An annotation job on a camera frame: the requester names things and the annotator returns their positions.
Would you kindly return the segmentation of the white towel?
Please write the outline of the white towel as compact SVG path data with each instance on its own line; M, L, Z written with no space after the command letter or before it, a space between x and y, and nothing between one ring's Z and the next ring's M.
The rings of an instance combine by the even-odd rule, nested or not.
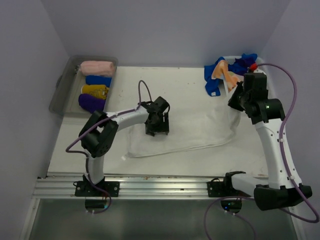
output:
M146 134L144 124L129 128L127 158L145 158L224 145L237 132L241 113L226 103L209 110L178 110L169 115L169 133Z

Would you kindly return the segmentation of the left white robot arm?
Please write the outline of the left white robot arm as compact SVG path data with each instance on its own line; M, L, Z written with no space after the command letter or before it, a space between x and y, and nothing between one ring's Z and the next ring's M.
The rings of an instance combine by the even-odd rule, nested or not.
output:
M120 112L95 111L79 134L82 137L81 146L88 153L84 174L89 181L86 185L87 192L95 197L103 193L104 156L110 150L117 132L144 124L146 135L167 135L170 132L169 111L170 104L161 96Z

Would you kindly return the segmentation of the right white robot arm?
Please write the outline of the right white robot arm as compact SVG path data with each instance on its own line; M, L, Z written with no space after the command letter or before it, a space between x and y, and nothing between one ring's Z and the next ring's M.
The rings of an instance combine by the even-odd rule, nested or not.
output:
M287 137L281 127L285 120L279 99L268 98L267 76L250 72L238 82L228 106L244 111L257 131L265 155L268 180L262 181L244 172L232 173L223 183L223 192L235 196L239 191L252 196L262 211L293 207L312 196L312 188L303 185L292 160Z

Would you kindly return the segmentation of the blue cloth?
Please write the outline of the blue cloth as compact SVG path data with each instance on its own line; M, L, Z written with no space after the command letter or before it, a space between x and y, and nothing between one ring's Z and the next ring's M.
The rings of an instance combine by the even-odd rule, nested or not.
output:
M205 91L210 97L221 95L219 83L222 77L227 82L228 89L232 89L234 81L230 75L229 64L224 57L220 57L214 64L204 67Z

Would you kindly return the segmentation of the dark purple cloth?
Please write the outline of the dark purple cloth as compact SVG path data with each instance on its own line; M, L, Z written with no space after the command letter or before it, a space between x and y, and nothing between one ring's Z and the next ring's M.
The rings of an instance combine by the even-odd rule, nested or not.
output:
M235 58L234 63L228 65L228 70L234 74L243 76L248 68L256 63L258 55L256 53L243 53L240 58Z

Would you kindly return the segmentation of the orange patterned cloth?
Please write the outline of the orange patterned cloth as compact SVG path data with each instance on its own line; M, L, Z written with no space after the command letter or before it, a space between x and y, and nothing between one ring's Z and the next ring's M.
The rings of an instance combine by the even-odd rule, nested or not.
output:
M226 60L219 60L211 74L211 79L224 79L228 92L231 92L236 87L237 82L242 82L244 77L229 71L228 66Z

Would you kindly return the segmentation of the yellow rolled towel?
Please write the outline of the yellow rolled towel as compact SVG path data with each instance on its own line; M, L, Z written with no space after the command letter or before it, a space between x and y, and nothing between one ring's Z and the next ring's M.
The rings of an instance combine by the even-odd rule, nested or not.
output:
M109 88L104 84L85 84L81 88L82 94L88 94L97 99L105 100L107 98Z

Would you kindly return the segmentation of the purple rolled towel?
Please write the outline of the purple rolled towel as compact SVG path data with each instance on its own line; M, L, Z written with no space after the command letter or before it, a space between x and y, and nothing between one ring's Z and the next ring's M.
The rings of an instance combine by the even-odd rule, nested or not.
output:
M95 111L103 111L105 107L105 100L96 98L90 94L82 93L78 97L79 106L89 112L94 113Z

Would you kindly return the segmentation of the blue rolled towel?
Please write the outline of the blue rolled towel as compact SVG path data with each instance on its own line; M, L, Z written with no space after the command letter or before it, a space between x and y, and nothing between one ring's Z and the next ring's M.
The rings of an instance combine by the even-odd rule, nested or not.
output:
M85 83L87 85L105 85L109 88L112 83L112 78L100 75L88 75L85 77Z

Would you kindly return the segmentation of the pink rolled towel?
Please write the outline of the pink rolled towel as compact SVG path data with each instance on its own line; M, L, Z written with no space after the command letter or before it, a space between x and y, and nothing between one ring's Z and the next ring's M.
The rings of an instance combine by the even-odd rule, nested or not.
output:
M80 64L79 70L85 76L97 75L112 77L116 71L116 67L111 61L87 60Z

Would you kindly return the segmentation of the grey plastic bin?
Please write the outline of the grey plastic bin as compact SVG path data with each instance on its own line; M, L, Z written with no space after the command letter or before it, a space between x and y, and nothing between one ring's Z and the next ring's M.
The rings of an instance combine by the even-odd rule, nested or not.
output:
M81 89L86 84L85 76L80 71L80 65L85 61L107 61L112 62L115 67L118 66L118 59L114 56L71 56L56 83L48 108L51 113L75 118L88 118L91 115L79 105Z

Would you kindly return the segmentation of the aluminium rail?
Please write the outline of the aluminium rail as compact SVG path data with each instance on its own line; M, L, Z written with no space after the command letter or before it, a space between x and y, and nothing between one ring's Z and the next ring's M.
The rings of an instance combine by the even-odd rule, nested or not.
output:
M114 200L207 200L207 176L120 175L107 174L105 180L117 182ZM33 199L76 199L75 182L82 174L54 173L37 179Z

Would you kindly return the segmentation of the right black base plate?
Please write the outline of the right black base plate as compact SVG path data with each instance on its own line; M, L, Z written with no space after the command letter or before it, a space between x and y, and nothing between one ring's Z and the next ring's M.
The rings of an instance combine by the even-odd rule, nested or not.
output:
M231 197L231 196L249 197L248 194L233 188L232 176L237 174L245 174L245 172L244 171L227 172L222 180L216 177L208 181L206 183L208 196L210 198Z

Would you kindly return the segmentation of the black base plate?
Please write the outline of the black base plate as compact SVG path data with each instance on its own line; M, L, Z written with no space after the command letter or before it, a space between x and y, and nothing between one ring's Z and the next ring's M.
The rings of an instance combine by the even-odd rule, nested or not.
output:
M73 182L76 197L105 197L106 194L94 188L87 180ZM120 183L118 181L101 181L97 188L109 193L111 197L118 197Z
M231 196L249 197L248 194L233 188L232 176L237 174L245 174L245 172L244 171L227 172L222 180L216 177L208 181L206 183L208 196L210 198L231 197Z

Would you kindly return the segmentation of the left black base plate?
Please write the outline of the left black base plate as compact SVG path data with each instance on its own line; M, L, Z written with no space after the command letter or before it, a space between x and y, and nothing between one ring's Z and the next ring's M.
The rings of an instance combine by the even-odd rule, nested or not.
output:
M76 197L105 197L106 194L94 188L87 180L73 182ZM120 183L118 181L101 181L97 188L109 193L111 197L118 197Z

